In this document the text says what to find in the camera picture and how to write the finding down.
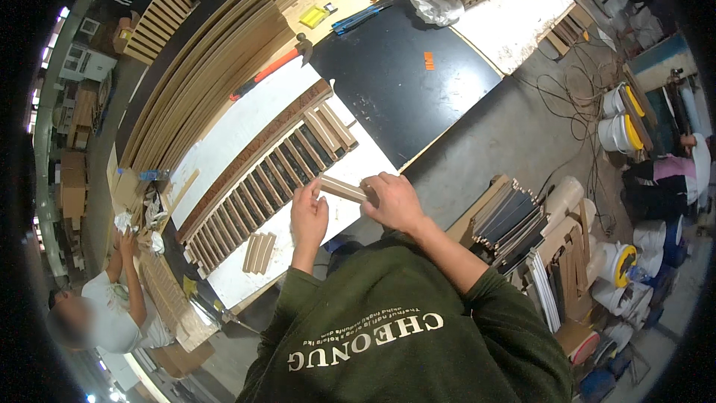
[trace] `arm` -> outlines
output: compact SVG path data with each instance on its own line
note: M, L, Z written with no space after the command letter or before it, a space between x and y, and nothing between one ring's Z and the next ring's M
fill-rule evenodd
M120 275L122 274L122 254L120 253L120 240L122 234L116 228L114 229L114 252L110 257L110 264L107 265L107 277L110 279L110 283L116 283Z
M318 247L326 236L328 228L328 204L325 197L316 199L319 190L320 182L316 178L304 188L293 192L291 232L296 247L293 249L291 267L286 273L286 281L276 302L271 323L261 333L261 341L257 348L258 358L248 369L244 389L237 399L238 402L255 397L261 377L277 345L291 327L304 303L321 284L311 275Z
M405 176L381 173L364 179L363 184L369 196L373 194L379 202L376 207L365 201L366 214L413 237L452 282L471 310L490 353L521 399L543 402L559 396L560 401L568 401L568 361L532 302L426 217Z
M136 250L135 236L131 229L127 229L127 233L122 236L120 241L120 252L122 254L122 262L125 265L125 274L127 275L127 288L130 294L130 316L141 327L147 319L147 308L144 304L144 292L139 284L139 276L132 261Z
M372 189L380 201L378 207L365 201L365 213L383 225L410 235L461 295L470 291L487 271L485 262L452 241L423 214L415 189L405 176L383 172L364 179L363 184Z

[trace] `white t-shirt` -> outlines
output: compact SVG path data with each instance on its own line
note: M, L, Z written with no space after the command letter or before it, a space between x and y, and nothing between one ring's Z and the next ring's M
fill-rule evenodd
M147 319L137 327L129 314L129 290L121 283L111 283L106 271L82 287L82 297L91 299L95 306L92 336L97 345L114 354L126 354L143 347L154 349L174 342L174 336L164 325L154 302L144 288Z

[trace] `yellow bucket lid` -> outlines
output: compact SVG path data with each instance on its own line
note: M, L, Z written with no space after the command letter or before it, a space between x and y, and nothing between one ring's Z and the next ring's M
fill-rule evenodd
M637 97L635 97L634 94L631 92L631 88L629 87L629 85L626 86L626 90L627 90L626 94L629 96L629 100L631 100L631 104L634 105L634 109L637 110L637 113L639 114L639 116L643 117L643 116L647 115L647 113L644 112L643 109L641 109L641 106L639 106Z
M628 245L622 250L622 255L619 256L619 262L616 264L616 270L614 271L614 285L617 288L623 288L629 284L627 270L635 264L637 264L637 249L632 245Z
M644 148L644 142L639 138L637 129L634 128L634 124L631 122L629 114L624 115L624 126L626 127L626 135L629 137L631 146L637 150Z

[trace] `forearm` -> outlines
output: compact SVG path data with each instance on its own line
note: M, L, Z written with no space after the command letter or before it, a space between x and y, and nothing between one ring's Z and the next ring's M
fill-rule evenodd
M127 288L130 295L130 316L134 319L138 327L141 327L147 318L147 307L144 303L144 293L142 285L139 283L139 276L134 267L131 253L123 253L123 261L125 264L125 274L127 276Z
M487 263L452 241L435 222L424 217L408 233L425 255L443 272L452 285L465 295L485 271Z

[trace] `hand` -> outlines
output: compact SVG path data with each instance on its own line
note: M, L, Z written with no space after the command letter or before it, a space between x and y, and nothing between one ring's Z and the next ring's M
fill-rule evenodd
M136 241L137 240L134 232L132 232L132 229L127 228L127 230L122 233L122 236L120 237L120 253L122 254L122 257L131 257L134 255Z
M296 251L312 252L313 256L328 229L328 202L326 197L317 200L320 191L321 182L315 178L293 192L291 207L291 232L296 242Z
M362 204L363 211L380 224L413 236L425 221L420 201L407 177L383 172L363 179L361 186L367 189L369 196ZM373 202L372 194L377 198Z

